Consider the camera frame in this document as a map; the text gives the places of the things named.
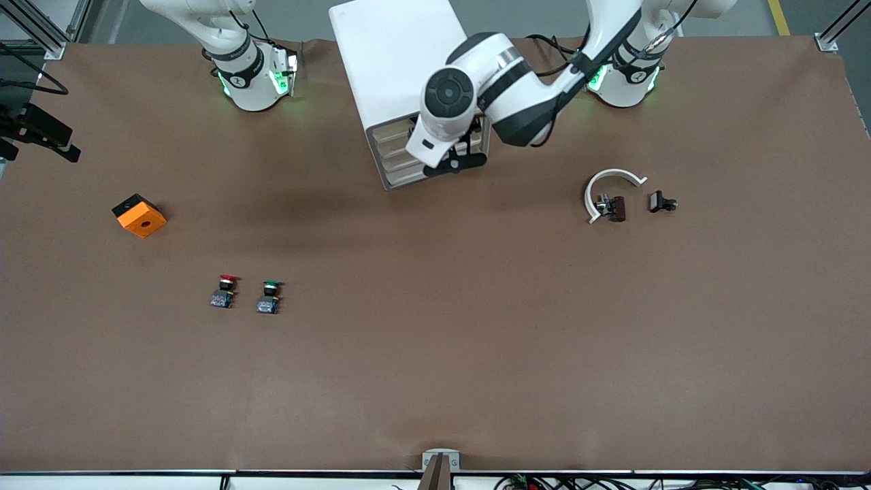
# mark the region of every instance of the brown table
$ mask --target brown table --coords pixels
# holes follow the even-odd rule
[[[81,161],[26,147],[0,180],[0,466],[868,468],[871,143],[842,62],[807,37],[666,61],[640,107],[582,94],[544,148],[388,193],[332,43],[263,113],[198,46],[70,46],[71,95],[36,102]],[[607,167],[650,179],[603,183],[629,218],[591,226]],[[133,193],[169,216],[146,240],[111,214]]]

